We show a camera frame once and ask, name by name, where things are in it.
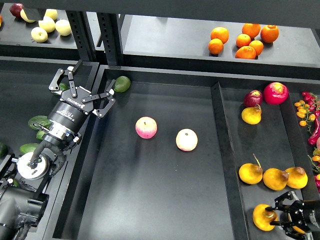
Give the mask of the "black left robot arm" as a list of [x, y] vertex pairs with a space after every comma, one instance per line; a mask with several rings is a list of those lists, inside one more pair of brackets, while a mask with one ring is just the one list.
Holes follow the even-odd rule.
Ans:
[[0, 165], [0, 238], [24, 240], [31, 227], [37, 227], [46, 210], [49, 195], [45, 186], [63, 168], [65, 151], [82, 140], [80, 129], [90, 114], [102, 119], [115, 104], [113, 79], [105, 92], [93, 94], [76, 86], [74, 76], [82, 65], [59, 68], [48, 89], [59, 102], [47, 117], [49, 125], [33, 121], [43, 131], [43, 140], [20, 157], [8, 154]]

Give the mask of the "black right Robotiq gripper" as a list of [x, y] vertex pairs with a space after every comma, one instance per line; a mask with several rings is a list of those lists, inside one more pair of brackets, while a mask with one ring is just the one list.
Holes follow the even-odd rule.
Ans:
[[[272, 221], [270, 224], [281, 227], [285, 235], [292, 239], [307, 239], [311, 232], [320, 231], [320, 201], [300, 200], [294, 190], [289, 190], [276, 197], [274, 206], [267, 206], [265, 210], [283, 212], [279, 220]], [[305, 231], [305, 234], [294, 234], [292, 226], [297, 226]]]

